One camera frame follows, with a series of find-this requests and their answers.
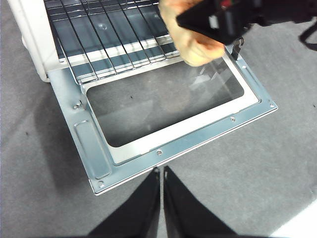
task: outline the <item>screw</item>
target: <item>screw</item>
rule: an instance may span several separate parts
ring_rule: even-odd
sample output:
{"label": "screw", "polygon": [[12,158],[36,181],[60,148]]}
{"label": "screw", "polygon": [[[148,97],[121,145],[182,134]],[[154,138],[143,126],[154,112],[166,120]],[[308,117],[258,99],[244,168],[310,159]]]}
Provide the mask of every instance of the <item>screw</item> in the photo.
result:
{"label": "screw", "polygon": [[98,185],[99,185],[99,188],[105,187],[104,181],[99,181],[99,182],[98,182]]}
{"label": "screw", "polygon": [[78,109],[78,108],[80,108],[81,106],[82,106],[82,103],[79,102],[79,103],[76,103],[76,104],[73,106],[73,108],[74,108],[74,109]]}

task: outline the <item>oven rack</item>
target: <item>oven rack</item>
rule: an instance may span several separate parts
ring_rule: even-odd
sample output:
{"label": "oven rack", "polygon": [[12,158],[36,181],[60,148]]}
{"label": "oven rack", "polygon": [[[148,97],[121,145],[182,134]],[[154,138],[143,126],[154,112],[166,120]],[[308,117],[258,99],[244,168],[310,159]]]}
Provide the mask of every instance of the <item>oven rack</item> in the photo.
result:
{"label": "oven rack", "polygon": [[[60,61],[67,61],[79,85],[179,56],[159,14],[157,0],[44,0],[44,3],[57,47],[64,57]],[[114,12],[122,17],[114,19]],[[108,24],[96,21],[96,17]],[[78,25],[79,18],[84,19],[86,33]],[[74,55],[68,49],[69,38],[62,36],[61,22],[71,31],[79,53]],[[131,32],[130,39],[125,32]],[[107,37],[116,44],[107,41]],[[90,38],[95,40],[94,49],[88,47],[93,45]]]}

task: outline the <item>oven door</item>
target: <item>oven door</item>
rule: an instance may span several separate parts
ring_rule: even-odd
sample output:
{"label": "oven door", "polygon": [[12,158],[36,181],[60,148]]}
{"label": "oven door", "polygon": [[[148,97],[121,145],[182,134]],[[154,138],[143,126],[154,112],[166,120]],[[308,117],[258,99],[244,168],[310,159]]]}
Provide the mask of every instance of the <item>oven door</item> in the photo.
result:
{"label": "oven door", "polygon": [[179,62],[85,95],[70,69],[49,78],[96,195],[277,110],[228,51],[203,67]]}
{"label": "oven door", "polygon": [[96,195],[277,110],[232,46],[187,66],[157,1],[44,2],[68,64],[48,76]]}

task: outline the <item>gray carpet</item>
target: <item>gray carpet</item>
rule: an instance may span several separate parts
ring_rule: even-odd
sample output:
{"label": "gray carpet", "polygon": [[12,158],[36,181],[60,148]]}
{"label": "gray carpet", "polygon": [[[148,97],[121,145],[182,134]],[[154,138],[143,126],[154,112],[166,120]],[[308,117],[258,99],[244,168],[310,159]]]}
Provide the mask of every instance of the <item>gray carpet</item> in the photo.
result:
{"label": "gray carpet", "polygon": [[[92,194],[52,88],[1,6],[1,235],[84,235],[146,175]],[[317,53],[297,41],[308,25],[255,27],[246,36],[242,55],[279,111],[168,164],[241,234],[269,235],[317,199]]]}

